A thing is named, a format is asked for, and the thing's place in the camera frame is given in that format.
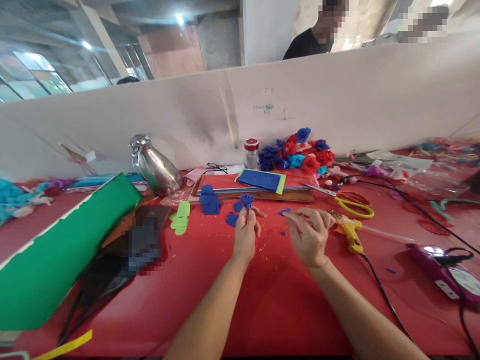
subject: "red felt flower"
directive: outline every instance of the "red felt flower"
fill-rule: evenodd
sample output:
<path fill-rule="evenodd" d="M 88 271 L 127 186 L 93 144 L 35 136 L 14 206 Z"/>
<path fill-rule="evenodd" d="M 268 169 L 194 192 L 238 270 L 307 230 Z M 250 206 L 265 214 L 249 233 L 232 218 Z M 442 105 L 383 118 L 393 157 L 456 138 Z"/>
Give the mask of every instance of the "red felt flower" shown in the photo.
<path fill-rule="evenodd" d="M 307 156 L 306 158 L 303 159 L 301 162 L 301 169 L 308 174 L 315 174 L 319 169 L 321 165 L 315 158 L 315 156 Z"/>
<path fill-rule="evenodd" d="M 283 145 L 283 156 L 288 158 L 289 156 L 293 156 L 296 154 L 295 150 L 295 143 L 288 141 L 285 145 Z"/>
<path fill-rule="evenodd" d="M 316 160 L 321 166 L 327 166 L 334 160 L 335 154 L 328 149 L 317 152 Z"/>
<path fill-rule="evenodd" d="M 309 149 L 303 150 L 301 152 L 301 154 L 304 155 L 304 156 L 307 156 L 307 155 L 310 155 L 310 154 L 313 154 L 313 153 L 316 153 L 316 152 L 317 152 L 317 149 L 314 148 L 314 147 L 311 147 Z"/>
<path fill-rule="evenodd" d="M 299 138 L 298 138 L 297 136 L 295 136 L 295 134 L 293 134 L 292 136 L 290 136 L 290 137 L 288 138 L 288 140 L 287 140 L 286 142 L 287 142 L 287 143 L 290 143 L 290 142 L 291 142 L 291 143 L 294 143 L 294 144 L 295 144 L 298 139 L 299 139 Z"/>

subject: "green felt piece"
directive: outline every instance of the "green felt piece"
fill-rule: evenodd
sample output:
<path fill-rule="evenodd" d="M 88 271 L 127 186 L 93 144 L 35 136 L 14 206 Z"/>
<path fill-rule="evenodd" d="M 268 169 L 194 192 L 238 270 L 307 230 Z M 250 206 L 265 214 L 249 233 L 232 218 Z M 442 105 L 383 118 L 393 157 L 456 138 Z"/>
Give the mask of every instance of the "green felt piece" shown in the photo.
<path fill-rule="evenodd" d="M 177 235 L 177 236 L 183 235 L 183 234 L 185 234 L 186 231 L 187 231 L 186 226 L 179 227 L 178 229 L 175 230 L 175 235 Z"/>
<path fill-rule="evenodd" d="M 190 215 L 190 203 L 188 201 L 182 201 L 178 205 L 178 210 L 177 210 L 177 217 L 178 218 L 186 218 L 187 216 Z"/>
<path fill-rule="evenodd" d="M 15 255 L 0 270 L 0 331 L 40 328 L 95 256 L 105 236 L 141 198 L 142 194 L 120 174 Z"/>
<path fill-rule="evenodd" d="M 189 224 L 189 218 L 188 217 L 178 217 L 172 223 L 170 224 L 170 227 L 172 229 L 178 229 L 178 228 L 183 228 L 186 227 Z"/>

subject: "hand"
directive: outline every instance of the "hand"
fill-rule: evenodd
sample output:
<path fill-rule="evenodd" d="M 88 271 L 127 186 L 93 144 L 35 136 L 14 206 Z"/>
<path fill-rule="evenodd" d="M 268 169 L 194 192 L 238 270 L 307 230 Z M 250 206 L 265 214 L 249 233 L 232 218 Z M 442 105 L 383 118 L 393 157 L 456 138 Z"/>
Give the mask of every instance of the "hand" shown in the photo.
<path fill-rule="evenodd" d="M 259 237 L 262 230 L 257 221 L 257 216 L 259 218 L 267 217 L 255 206 L 252 206 L 250 211 L 244 207 L 236 221 L 235 245 L 233 246 L 232 257 L 245 261 L 247 265 L 255 255 L 255 235 Z"/>
<path fill-rule="evenodd" d="M 311 225 L 302 215 L 310 220 Z M 306 207 L 295 213 L 284 212 L 283 216 L 290 229 L 293 249 L 300 260 L 308 268 L 324 267 L 329 262 L 329 258 L 324 255 L 325 245 L 335 219 L 325 211 Z"/>

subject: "felt flower bouquet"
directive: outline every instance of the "felt flower bouquet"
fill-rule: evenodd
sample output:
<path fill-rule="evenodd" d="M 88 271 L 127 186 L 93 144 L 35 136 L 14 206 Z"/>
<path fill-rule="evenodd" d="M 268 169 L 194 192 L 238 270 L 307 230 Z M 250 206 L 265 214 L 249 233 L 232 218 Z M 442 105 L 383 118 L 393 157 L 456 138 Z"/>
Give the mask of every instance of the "felt flower bouquet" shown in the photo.
<path fill-rule="evenodd" d="M 300 168 L 308 174 L 324 174 L 335 154 L 325 140 L 308 141 L 310 128 L 301 128 L 286 142 L 277 140 L 276 147 L 266 146 L 259 155 L 260 170 Z"/>

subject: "yellow glue gun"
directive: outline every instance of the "yellow glue gun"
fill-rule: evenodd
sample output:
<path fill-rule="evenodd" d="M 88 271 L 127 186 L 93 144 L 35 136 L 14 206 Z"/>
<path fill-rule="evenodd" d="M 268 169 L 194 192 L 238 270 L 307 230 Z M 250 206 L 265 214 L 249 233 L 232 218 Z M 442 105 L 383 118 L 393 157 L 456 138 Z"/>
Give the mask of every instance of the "yellow glue gun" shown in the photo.
<path fill-rule="evenodd" d="M 348 251 L 353 255 L 363 254 L 364 248 L 357 232 L 355 231 L 362 229 L 362 223 L 358 220 L 350 220 L 348 217 L 341 214 L 335 214 L 335 218 L 338 224 L 335 231 L 346 235 L 346 238 L 348 239 Z"/>

